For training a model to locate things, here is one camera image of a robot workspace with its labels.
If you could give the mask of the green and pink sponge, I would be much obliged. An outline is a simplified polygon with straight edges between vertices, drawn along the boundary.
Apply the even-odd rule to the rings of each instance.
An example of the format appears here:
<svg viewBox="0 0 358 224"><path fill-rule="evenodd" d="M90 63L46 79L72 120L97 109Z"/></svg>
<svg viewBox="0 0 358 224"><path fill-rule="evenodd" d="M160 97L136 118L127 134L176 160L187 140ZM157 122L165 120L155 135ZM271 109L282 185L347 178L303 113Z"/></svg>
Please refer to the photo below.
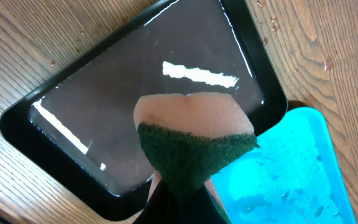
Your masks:
<svg viewBox="0 0 358 224"><path fill-rule="evenodd" d="M154 168L147 202L161 180L177 203L204 185L228 223L211 178L258 146L253 125L234 98L207 92L145 95L135 105L134 123Z"/></svg>

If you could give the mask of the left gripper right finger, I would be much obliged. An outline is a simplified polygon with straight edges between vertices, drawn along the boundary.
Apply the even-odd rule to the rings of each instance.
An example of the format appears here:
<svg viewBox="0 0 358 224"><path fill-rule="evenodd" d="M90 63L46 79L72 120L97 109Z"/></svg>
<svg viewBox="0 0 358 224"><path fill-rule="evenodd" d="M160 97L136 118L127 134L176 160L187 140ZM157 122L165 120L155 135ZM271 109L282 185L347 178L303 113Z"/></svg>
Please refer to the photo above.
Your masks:
<svg viewBox="0 0 358 224"><path fill-rule="evenodd" d="M178 222L179 224L227 224L204 185L190 196L178 201Z"/></svg>

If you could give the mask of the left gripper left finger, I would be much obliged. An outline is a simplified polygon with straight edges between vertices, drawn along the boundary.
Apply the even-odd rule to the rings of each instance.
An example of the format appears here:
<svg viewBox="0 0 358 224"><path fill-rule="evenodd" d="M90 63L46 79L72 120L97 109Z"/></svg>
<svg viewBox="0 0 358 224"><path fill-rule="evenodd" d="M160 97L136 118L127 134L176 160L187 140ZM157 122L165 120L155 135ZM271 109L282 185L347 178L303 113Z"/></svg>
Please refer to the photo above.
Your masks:
<svg viewBox="0 0 358 224"><path fill-rule="evenodd" d="M161 180L133 224L175 224L177 222L177 208L176 198L165 181Z"/></svg>

